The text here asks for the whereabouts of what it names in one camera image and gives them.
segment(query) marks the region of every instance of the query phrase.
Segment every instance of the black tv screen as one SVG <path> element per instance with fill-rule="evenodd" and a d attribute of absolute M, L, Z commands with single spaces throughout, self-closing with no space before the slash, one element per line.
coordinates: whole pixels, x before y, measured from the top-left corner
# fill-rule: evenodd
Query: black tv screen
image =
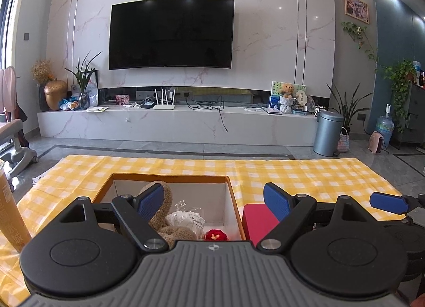
<path fill-rule="evenodd" d="M 232 67 L 234 0 L 143 0 L 112 6 L 109 69 Z"/>

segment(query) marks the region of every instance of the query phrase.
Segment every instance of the blue wall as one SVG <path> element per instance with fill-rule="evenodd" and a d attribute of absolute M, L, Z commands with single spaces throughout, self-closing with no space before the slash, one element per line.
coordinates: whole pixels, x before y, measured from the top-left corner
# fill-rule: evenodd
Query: blue wall
<path fill-rule="evenodd" d="M 400 0 L 375 0 L 378 21 L 378 57 L 383 66 L 392 66 L 404 58 L 419 61 L 425 70 L 425 23 Z M 375 77 L 368 132 L 391 102 L 390 80 L 379 70 Z"/>

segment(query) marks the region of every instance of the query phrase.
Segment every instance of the gray tile floor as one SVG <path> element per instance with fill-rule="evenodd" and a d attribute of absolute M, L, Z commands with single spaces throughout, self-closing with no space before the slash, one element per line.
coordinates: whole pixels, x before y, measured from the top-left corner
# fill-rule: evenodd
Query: gray tile floor
<path fill-rule="evenodd" d="M 351 140 L 350 151 L 339 158 L 357 158 L 377 172 L 401 193 L 417 196 L 425 193 L 425 155 L 415 148 L 373 155 L 368 151 L 367 141 Z M 62 139 L 35 137 L 30 146 L 38 152 L 40 161 L 30 165 L 14 179 L 14 196 L 20 200 L 32 187 L 32 178 L 54 166 L 68 155 L 99 155 L 135 158 L 180 158 L 180 159 L 325 159 L 312 148 L 298 146 L 259 146 L 186 144 L 147 141 L 116 141 L 96 139 Z"/>

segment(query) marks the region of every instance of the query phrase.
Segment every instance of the white marble tv cabinet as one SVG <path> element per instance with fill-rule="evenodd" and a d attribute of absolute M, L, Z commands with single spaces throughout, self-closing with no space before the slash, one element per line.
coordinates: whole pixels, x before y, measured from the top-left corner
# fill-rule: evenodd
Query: white marble tv cabinet
<path fill-rule="evenodd" d="M 218 110 L 174 110 L 111 106 L 105 112 L 39 112 L 41 136 L 205 144 L 313 146 L 313 115 L 269 115 L 225 107 L 224 129 Z"/>

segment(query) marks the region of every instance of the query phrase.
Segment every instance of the pink chair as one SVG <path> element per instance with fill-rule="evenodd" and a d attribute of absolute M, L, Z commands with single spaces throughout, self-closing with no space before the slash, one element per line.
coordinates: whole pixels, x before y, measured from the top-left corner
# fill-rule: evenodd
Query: pink chair
<path fill-rule="evenodd" d="M 10 150 L 0 157 L 3 161 L 8 161 L 12 170 L 6 174 L 11 180 L 22 172 L 31 162 L 37 163 L 37 152 L 29 148 L 23 148 L 18 139 L 18 132 L 23 128 L 23 122 L 14 119 L 16 108 L 16 72 L 10 66 L 5 70 L 0 70 L 0 109 L 5 109 L 11 114 L 11 120 L 7 123 L 0 123 L 0 145 L 13 139 L 14 150 Z"/>

